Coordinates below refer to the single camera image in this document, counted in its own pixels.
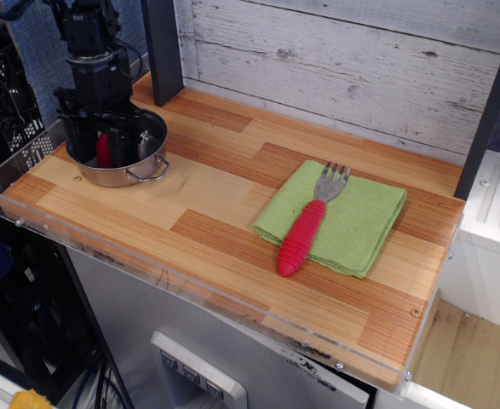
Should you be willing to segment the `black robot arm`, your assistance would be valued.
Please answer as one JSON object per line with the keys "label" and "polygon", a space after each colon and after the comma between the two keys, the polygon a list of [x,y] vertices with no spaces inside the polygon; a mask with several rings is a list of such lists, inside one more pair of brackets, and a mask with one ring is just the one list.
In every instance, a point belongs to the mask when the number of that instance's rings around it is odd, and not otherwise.
{"label": "black robot arm", "polygon": [[58,88],[59,118],[73,157],[105,169],[138,157],[140,110],[130,101],[129,46],[117,39],[119,13],[110,1],[51,1],[74,87]]}

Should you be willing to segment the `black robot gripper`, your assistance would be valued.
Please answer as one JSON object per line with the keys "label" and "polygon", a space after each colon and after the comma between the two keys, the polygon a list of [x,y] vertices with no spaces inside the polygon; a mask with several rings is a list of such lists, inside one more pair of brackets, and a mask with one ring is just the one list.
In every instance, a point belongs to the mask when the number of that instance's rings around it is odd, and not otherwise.
{"label": "black robot gripper", "polygon": [[145,112],[134,105],[127,49],[104,49],[94,55],[68,51],[74,87],[57,88],[59,119],[67,133],[74,158],[86,163],[96,156],[97,132],[107,132],[113,164],[140,160],[140,134]]}

